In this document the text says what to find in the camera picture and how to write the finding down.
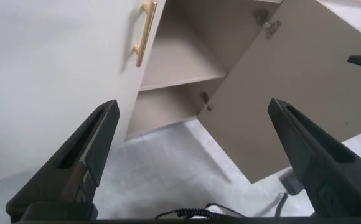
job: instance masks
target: black cable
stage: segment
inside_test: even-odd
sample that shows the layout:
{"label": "black cable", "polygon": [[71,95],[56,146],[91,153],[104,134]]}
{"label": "black cable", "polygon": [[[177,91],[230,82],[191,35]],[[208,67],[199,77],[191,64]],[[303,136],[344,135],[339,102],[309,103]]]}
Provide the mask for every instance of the black cable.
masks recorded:
{"label": "black cable", "polygon": [[278,206],[276,207],[276,213],[274,214],[275,217],[280,217],[281,210],[283,209],[283,206],[286,203],[287,198],[288,198],[288,193],[284,193],[283,196],[281,197]]}
{"label": "black cable", "polygon": [[208,211],[208,210],[203,209],[203,208],[183,208],[183,209],[177,209],[177,210],[172,210],[172,211],[169,211],[169,212],[161,213],[158,216],[156,216],[156,220],[159,219],[160,217],[164,216],[164,215],[169,215],[169,214],[173,214],[173,213],[176,213],[176,215],[178,217],[201,216],[201,217],[207,217],[207,218],[217,219],[217,220],[237,218],[237,217],[233,217],[231,215],[224,215],[224,214],[211,212],[211,211]]}
{"label": "black cable", "polygon": [[209,206],[212,206],[212,205],[215,205],[215,206],[224,208],[224,209],[226,209],[226,210],[229,210],[229,211],[233,212],[234,214],[237,214],[237,215],[239,215],[239,216],[241,216],[241,217],[243,217],[243,218],[247,218],[247,216],[245,216],[245,215],[243,215],[243,214],[241,214],[241,213],[238,213],[238,212],[234,211],[234,210],[231,209],[231,208],[228,208],[228,207],[226,207],[226,206],[223,206],[223,205],[220,205],[220,204],[217,204],[217,203],[209,203],[209,204],[207,204],[207,205],[205,206],[205,208],[208,208]]}

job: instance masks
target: coiled cable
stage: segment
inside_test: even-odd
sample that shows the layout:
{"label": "coiled cable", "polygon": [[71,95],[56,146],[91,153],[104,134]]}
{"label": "coiled cable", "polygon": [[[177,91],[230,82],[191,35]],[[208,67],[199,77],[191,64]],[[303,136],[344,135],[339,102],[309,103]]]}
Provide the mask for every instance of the coiled cable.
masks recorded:
{"label": "coiled cable", "polygon": [[176,209],[169,212],[164,212],[156,216],[156,220],[159,219],[161,216],[169,215],[176,213],[178,217],[193,217],[193,216],[200,216],[200,217],[207,217],[211,219],[217,220],[225,220],[225,219],[233,219],[237,217],[233,217],[231,215],[219,214],[215,212],[208,211],[203,208],[183,208],[183,209]]}

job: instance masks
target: beige cabinet door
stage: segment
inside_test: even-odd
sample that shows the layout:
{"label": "beige cabinet door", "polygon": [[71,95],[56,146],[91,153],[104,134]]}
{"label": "beige cabinet door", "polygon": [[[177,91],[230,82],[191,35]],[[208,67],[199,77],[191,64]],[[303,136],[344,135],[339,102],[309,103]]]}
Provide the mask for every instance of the beige cabinet door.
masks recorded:
{"label": "beige cabinet door", "polygon": [[313,0],[285,0],[198,119],[239,169],[256,182],[289,166],[267,107],[287,101],[338,140],[361,133],[361,33]]}
{"label": "beige cabinet door", "polygon": [[100,104],[117,99],[121,142],[165,0],[0,0],[0,178],[41,166]]}

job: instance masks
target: kitchen cabinet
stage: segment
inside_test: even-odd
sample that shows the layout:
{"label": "kitchen cabinet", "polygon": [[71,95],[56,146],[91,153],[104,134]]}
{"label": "kitchen cabinet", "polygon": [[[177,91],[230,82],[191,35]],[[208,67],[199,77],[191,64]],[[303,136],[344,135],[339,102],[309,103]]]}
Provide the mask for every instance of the kitchen cabinet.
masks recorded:
{"label": "kitchen cabinet", "polygon": [[113,143],[123,141],[146,69],[133,53],[144,3],[0,0],[0,178],[40,167],[108,100],[117,99],[121,113]]}
{"label": "kitchen cabinet", "polygon": [[319,2],[157,0],[148,23],[150,6],[0,3],[0,177],[43,164],[113,98],[113,145],[197,117],[251,182],[289,166],[272,97],[338,140],[361,133],[361,67],[347,63],[361,33]]}
{"label": "kitchen cabinet", "polygon": [[[269,30],[261,26],[265,14],[273,24]],[[176,16],[195,39],[173,31],[183,26],[167,25]],[[280,26],[268,34],[276,22]],[[174,35],[161,37],[167,27]],[[164,53],[164,40],[173,52]],[[317,1],[167,0],[128,133],[197,116],[256,182],[289,166],[266,112],[272,97],[291,103],[340,141],[361,133],[361,67],[347,62],[351,55],[361,55],[361,33]],[[183,57],[194,63],[182,63]],[[152,80],[157,84],[143,86]]]}

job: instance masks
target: open cabinet door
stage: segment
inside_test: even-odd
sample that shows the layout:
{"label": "open cabinet door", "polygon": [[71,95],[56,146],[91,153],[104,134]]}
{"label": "open cabinet door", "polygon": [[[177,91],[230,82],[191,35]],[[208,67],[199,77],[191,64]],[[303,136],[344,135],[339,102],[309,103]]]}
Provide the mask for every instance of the open cabinet door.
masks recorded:
{"label": "open cabinet door", "polygon": [[199,121],[250,182],[289,166],[267,113],[291,103],[340,141],[361,133],[361,33],[313,0],[285,0],[218,88]]}

